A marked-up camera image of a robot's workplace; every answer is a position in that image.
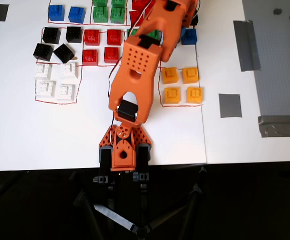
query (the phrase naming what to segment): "red lego block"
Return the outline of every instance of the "red lego block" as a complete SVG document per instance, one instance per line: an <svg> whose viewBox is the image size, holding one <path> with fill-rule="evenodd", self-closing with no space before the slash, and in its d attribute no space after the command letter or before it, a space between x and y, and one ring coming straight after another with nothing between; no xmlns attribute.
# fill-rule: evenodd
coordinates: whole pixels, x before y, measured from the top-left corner
<svg viewBox="0 0 290 240"><path fill-rule="evenodd" d="M99 30L87 29L84 34L84 42L88 46L99 46Z"/></svg>
<svg viewBox="0 0 290 240"><path fill-rule="evenodd" d="M131 9L142 11L150 0L133 0L131 2Z"/></svg>
<svg viewBox="0 0 290 240"><path fill-rule="evenodd" d="M115 64L118 62L119 49L117 47L105 47L104 62Z"/></svg>
<svg viewBox="0 0 290 240"><path fill-rule="evenodd" d="M83 50L83 65L84 66L97 66L97 50L96 49Z"/></svg>
<svg viewBox="0 0 290 240"><path fill-rule="evenodd" d="M121 30L120 29L108 29L107 44L120 46L121 44Z"/></svg>
<svg viewBox="0 0 290 240"><path fill-rule="evenodd" d="M130 22L131 25L135 23L135 21L139 18L140 11L130 11L129 16L130 16ZM136 27L139 27L140 24L143 22L144 16L141 16L140 20L137 22Z"/></svg>
<svg viewBox="0 0 290 240"><path fill-rule="evenodd" d="M146 16L147 14L149 14L150 10L153 8L154 4L156 3L156 0L151 1L150 5L148 6L148 8L146 8Z"/></svg>

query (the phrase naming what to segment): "lego block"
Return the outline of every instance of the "lego block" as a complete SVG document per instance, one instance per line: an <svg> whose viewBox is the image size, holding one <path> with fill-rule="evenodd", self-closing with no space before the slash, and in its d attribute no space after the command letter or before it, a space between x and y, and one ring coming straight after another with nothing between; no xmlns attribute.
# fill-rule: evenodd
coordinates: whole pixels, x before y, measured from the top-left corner
<svg viewBox="0 0 290 240"><path fill-rule="evenodd" d="M186 29L185 34L181 38L183 45L195 45L197 43L196 29Z"/></svg>
<svg viewBox="0 0 290 240"><path fill-rule="evenodd" d="M86 10L83 7L72 6L69 12L69 21L71 23L83 24Z"/></svg>
<svg viewBox="0 0 290 240"><path fill-rule="evenodd" d="M56 27L45 27L43 40L47 44L59 44L60 29Z"/></svg>
<svg viewBox="0 0 290 240"><path fill-rule="evenodd" d="M93 0L93 4L95 7L106 7L107 0Z"/></svg>
<svg viewBox="0 0 290 240"><path fill-rule="evenodd" d="M200 104L203 101L203 89L199 87L187 88L187 100L189 104Z"/></svg>
<svg viewBox="0 0 290 240"><path fill-rule="evenodd" d="M60 66L61 80L77 80L77 67L75 63L61 64Z"/></svg>
<svg viewBox="0 0 290 240"><path fill-rule="evenodd" d="M111 7L124 9L125 0L111 0Z"/></svg>
<svg viewBox="0 0 290 240"><path fill-rule="evenodd" d="M96 6L94 7L94 22L95 23L107 23L107 8L104 6Z"/></svg>
<svg viewBox="0 0 290 240"><path fill-rule="evenodd" d="M35 71L34 77L37 80L50 81L51 69L52 67L50 64L38 63L36 65L36 71Z"/></svg>
<svg viewBox="0 0 290 240"><path fill-rule="evenodd" d="M50 5L48 13L50 21L63 21L65 19L65 8L62 5Z"/></svg>
<svg viewBox="0 0 290 240"><path fill-rule="evenodd" d="M96 49L83 50L83 65L84 66L97 66L98 54Z"/></svg>
<svg viewBox="0 0 290 240"><path fill-rule="evenodd" d="M131 9L142 11L150 0L133 0L131 2Z"/></svg>
<svg viewBox="0 0 290 240"><path fill-rule="evenodd" d="M178 104L180 102L179 87L165 88L165 104Z"/></svg>
<svg viewBox="0 0 290 240"><path fill-rule="evenodd" d="M198 71L196 67L183 68L183 83L195 84L199 80Z"/></svg>
<svg viewBox="0 0 290 240"><path fill-rule="evenodd" d="M54 54L64 64L66 64L69 60L71 60L75 56L74 53L65 44L62 44L59 48L54 50Z"/></svg>
<svg viewBox="0 0 290 240"><path fill-rule="evenodd" d="M107 44L114 45L114 46L121 45L121 30L120 29L107 30Z"/></svg>
<svg viewBox="0 0 290 240"><path fill-rule="evenodd" d="M136 31L137 31L136 29L133 29L133 31L131 32L131 36L135 35ZM150 32L149 34L147 34L147 36L150 36L150 37L152 37L154 39L160 40L160 36L159 36L159 31L158 30L154 30L154 31Z"/></svg>
<svg viewBox="0 0 290 240"><path fill-rule="evenodd" d="M57 91L57 100L74 100L75 86L60 85Z"/></svg>
<svg viewBox="0 0 290 240"><path fill-rule="evenodd" d="M129 12L131 25L133 25L136 22L136 20L138 19L139 15L140 15L139 11L130 11ZM143 22L143 20L144 20L144 16L141 16L141 18L139 19L139 21L137 22L135 27L139 27L140 24Z"/></svg>
<svg viewBox="0 0 290 240"><path fill-rule="evenodd" d="M119 49L117 47L105 47L104 62L115 64L119 59Z"/></svg>
<svg viewBox="0 0 290 240"><path fill-rule="evenodd" d="M110 21L112 24L124 24L125 19L125 9L112 7L110 14Z"/></svg>
<svg viewBox="0 0 290 240"><path fill-rule="evenodd" d="M95 29L85 30L84 42L87 46L99 46L100 44L99 30L95 30Z"/></svg>
<svg viewBox="0 0 290 240"><path fill-rule="evenodd" d="M52 81L38 81L36 94L38 97L53 98L55 96L55 84Z"/></svg>
<svg viewBox="0 0 290 240"><path fill-rule="evenodd" d="M178 82L178 75L175 67L163 68L162 75L164 84L175 84Z"/></svg>
<svg viewBox="0 0 290 240"><path fill-rule="evenodd" d="M69 43L80 44L82 39L82 31L79 26L68 26L66 32L66 40Z"/></svg>
<svg viewBox="0 0 290 240"><path fill-rule="evenodd" d="M38 60L50 61L51 55L53 54L53 47L38 43L34 51L34 57Z"/></svg>

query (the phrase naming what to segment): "tripod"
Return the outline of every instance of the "tripod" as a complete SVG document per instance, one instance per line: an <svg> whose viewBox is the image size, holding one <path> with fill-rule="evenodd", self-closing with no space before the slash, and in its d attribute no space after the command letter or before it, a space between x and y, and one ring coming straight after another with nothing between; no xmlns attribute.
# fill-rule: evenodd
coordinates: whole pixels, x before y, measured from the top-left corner
<svg viewBox="0 0 290 240"><path fill-rule="evenodd" d="M83 212L85 214L85 217L88 222L89 232L92 236L92 239L97 240L103 240L103 234L101 233L99 229L99 225L97 222L97 219L95 217L96 212L100 212L113 222L119 224L120 226L124 227L126 230L134 233L139 240L144 240L145 237L154 231L157 227L159 227L162 223L170 219L171 217L175 216L177 213L179 213L182 210L186 210L186 217L185 221L183 223L181 233L179 236L180 240L189 240L192 238L193 230L194 230L194 224L197 216L197 209L199 206L199 202L201 198L203 197L203 191L201 188L202 181L205 178L205 169L204 167L201 168L199 172L199 180L198 184L195 184L193 186L193 190L189 193L189 200L181 201L174 205L171 209L164 212L160 216L156 217L155 219L148 221L147 220L147 193L148 193L148 176L146 180L139 180L137 177L135 177L138 173L133 173L133 180L135 182L139 182L139 191L140 191L140 223L135 224L131 221L127 220L123 216L117 214L114 210L114 202L113 198L115 195L115 185L119 181L119 175L111 175L108 179L111 179L111 183L104 184L108 187L108 206L104 206L99 203L95 203L92 200L92 197L90 197L84 189L81 190L81 192L78 194L74 201L75 206L80 206L83 209ZM99 180L99 176L94 178L95 182Z"/></svg>

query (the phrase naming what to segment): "white lego block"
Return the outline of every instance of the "white lego block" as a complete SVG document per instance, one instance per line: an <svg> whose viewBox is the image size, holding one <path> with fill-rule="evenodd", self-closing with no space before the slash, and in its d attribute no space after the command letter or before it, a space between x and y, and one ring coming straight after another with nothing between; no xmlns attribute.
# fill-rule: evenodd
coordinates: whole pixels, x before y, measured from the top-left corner
<svg viewBox="0 0 290 240"><path fill-rule="evenodd" d="M55 84L52 81L38 81L37 96L53 98L55 96Z"/></svg>
<svg viewBox="0 0 290 240"><path fill-rule="evenodd" d="M60 79L61 80L76 80L77 69L75 63L61 64L60 66Z"/></svg>
<svg viewBox="0 0 290 240"><path fill-rule="evenodd" d="M74 85L60 85L57 92L58 100L74 100L75 86Z"/></svg>
<svg viewBox="0 0 290 240"><path fill-rule="evenodd" d="M51 76L51 65L50 64L37 64L35 71L35 78L37 80L50 81Z"/></svg>

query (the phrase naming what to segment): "black floor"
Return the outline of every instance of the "black floor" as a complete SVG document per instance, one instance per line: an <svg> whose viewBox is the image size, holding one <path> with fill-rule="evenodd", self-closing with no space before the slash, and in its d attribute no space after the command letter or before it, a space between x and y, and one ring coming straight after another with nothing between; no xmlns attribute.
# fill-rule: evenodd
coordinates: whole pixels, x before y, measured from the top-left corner
<svg viewBox="0 0 290 240"><path fill-rule="evenodd" d="M290 162L206 166L205 196L197 211L192 239L290 240ZM188 198L199 181L200 166L169 170L150 168L148 218L154 219ZM106 188L92 183L97 169L25 172L0 197L0 239L91 239L82 210L73 206L82 185L90 201L106 203ZM0 184L14 175L0 172ZM116 212L140 222L139 185L124 174L117 183ZM146 239L178 239L186 210L182 210ZM123 227L100 213L97 221L106 239L135 240Z"/></svg>

